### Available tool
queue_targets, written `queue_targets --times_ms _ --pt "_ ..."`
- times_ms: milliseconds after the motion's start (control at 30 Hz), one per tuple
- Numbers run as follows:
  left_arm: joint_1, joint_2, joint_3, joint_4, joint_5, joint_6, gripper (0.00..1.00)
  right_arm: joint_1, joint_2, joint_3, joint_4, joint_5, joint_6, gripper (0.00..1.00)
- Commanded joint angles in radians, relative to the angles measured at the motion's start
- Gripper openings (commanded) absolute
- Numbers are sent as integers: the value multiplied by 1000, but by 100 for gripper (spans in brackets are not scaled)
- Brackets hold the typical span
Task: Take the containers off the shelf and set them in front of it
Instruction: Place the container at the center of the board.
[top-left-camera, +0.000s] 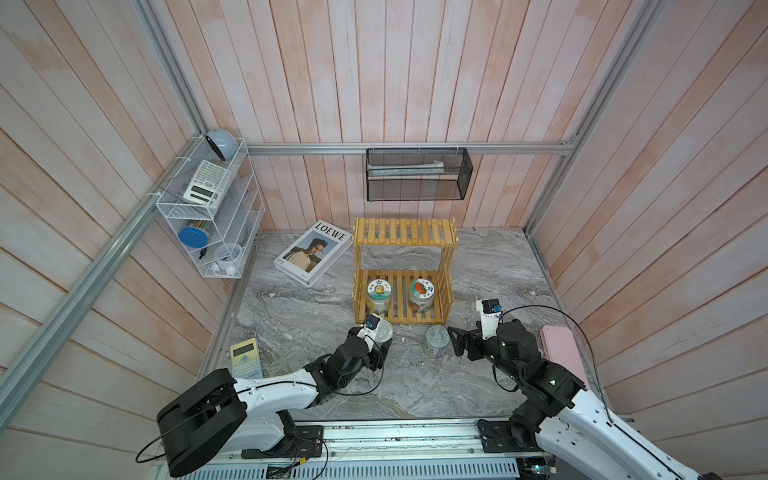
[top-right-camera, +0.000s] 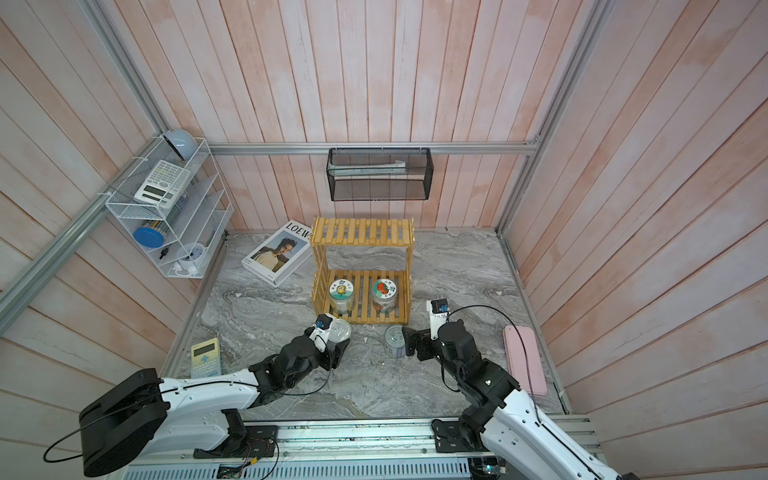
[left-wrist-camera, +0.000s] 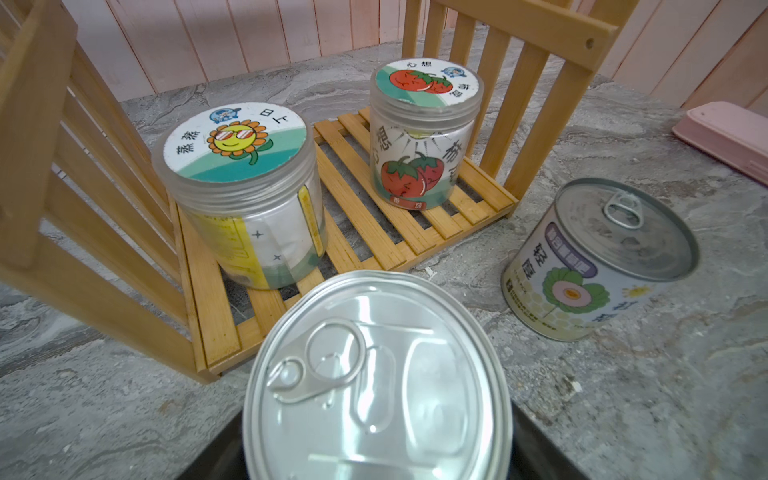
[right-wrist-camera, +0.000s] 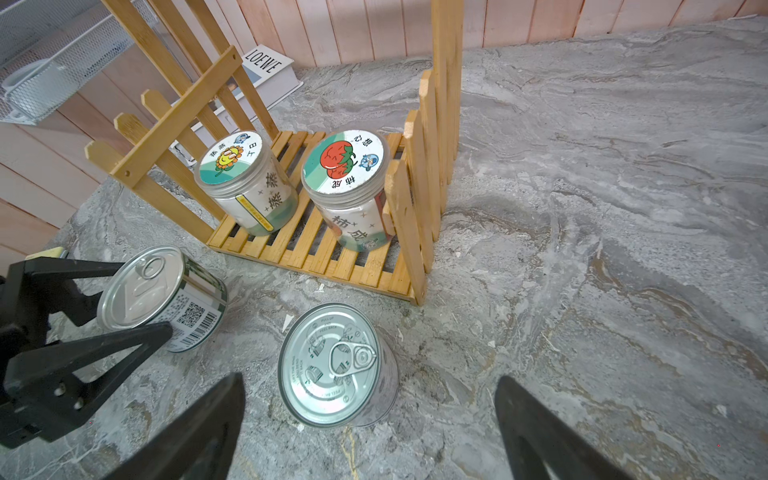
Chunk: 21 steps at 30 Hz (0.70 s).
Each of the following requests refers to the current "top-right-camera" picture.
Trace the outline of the sunflower lid seed jar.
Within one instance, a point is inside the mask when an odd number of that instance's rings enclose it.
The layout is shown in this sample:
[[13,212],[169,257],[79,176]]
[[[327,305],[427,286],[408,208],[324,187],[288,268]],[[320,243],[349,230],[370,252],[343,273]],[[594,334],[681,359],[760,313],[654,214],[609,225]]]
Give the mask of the sunflower lid seed jar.
[[355,304],[353,283],[344,278],[333,281],[329,287],[329,301],[337,315],[350,314]]

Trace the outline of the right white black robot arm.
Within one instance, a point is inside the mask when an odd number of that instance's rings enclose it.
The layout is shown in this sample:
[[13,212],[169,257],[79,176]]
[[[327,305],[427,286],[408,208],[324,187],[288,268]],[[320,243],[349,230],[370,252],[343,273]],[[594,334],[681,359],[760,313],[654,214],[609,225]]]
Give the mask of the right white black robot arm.
[[469,406],[456,421],[433,420],[441,453],[489,451],[529,479],[635,479],[589,453],[540,413],[503,367],[482,357],[461,321],[430,330],[402,329],[405,354],[435,359],[453,377]]

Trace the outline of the purple label tin can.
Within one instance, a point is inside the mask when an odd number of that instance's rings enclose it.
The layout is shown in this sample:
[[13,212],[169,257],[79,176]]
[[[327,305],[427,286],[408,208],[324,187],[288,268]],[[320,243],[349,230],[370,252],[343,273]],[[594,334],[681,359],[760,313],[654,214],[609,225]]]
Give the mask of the purple label tin can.
[[390,325],[385,331],[385,342],[394,358],[400,359],[405,354],[405,338],[401,325]]

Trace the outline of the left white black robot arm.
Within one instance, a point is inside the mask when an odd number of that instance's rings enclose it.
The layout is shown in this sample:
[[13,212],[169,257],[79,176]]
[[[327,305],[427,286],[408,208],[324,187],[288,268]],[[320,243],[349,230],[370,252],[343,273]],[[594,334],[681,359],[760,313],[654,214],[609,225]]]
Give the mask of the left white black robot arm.
[[247,451],[240,411],[292,395],[321,367],[337,368],[349,338],[309,330],[279,353],[234,373],[201,379],[160,378],[140,370],[85,407],[76,431],[89,478],[112,473],[136,458],[193,450],[206,458]]

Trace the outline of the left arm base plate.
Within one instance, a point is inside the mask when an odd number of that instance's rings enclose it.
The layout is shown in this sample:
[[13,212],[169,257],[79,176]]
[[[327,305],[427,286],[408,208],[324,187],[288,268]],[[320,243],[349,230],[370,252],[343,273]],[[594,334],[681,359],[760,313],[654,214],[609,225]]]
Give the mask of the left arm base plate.
[[213,450],[195,449],[195,459],[245,459],[264,457],[275,454],[278,426],[245,426],[241,432],[229,434],[221,445]]

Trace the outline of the bamboo two-tier shelf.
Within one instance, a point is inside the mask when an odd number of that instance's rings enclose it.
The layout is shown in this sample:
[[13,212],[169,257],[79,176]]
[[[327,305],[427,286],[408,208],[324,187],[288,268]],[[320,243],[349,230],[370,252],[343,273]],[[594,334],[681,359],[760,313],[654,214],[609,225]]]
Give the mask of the bamboo two-tier shelf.
[[[311,228],[310,246],[316,265],[310,299],[318,314],[331,313],[331,285],[344,279],[352,283],[353,306],[341,317],[353,324],[399,324],[410,320],[412,306],[412,260],[415,237],[411,219],[350,219],[317,217]],[[329,267],[330,247],[399,248],[405,252],[405,267],[379,270]],[[374,307],[375,282],[393,281],[397,287],[394,311],[385,313]]]

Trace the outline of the tomato lid seed jar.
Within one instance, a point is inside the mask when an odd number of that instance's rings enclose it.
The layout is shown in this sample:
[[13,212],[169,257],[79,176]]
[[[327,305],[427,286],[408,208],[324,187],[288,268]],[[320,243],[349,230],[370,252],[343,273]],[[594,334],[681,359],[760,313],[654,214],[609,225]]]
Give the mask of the tomato lid seed jar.
[[372,302],[374,310],[378,314],[394,311],[398,303],[397,284],[387,278],[377,280],[372,290]]

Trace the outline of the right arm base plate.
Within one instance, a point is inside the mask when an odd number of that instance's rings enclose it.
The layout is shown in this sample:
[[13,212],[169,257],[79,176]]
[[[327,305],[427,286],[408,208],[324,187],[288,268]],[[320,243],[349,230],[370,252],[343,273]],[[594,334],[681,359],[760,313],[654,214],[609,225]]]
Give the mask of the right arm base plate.
[[438,453],[468,453],[484,450],[474,432],[460,420],[434,419],[430,428]]

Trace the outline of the silver tin can barcode label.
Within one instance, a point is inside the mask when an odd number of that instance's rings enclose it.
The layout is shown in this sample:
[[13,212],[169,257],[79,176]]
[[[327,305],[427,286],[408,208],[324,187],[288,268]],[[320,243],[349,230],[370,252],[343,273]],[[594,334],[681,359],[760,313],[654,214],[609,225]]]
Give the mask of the silver tin can barcode label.
[[327,341],[333,344],[340,344],[346,340],[349,340],[351,336],[351,325],[339,318],[334,318],[328,329]]

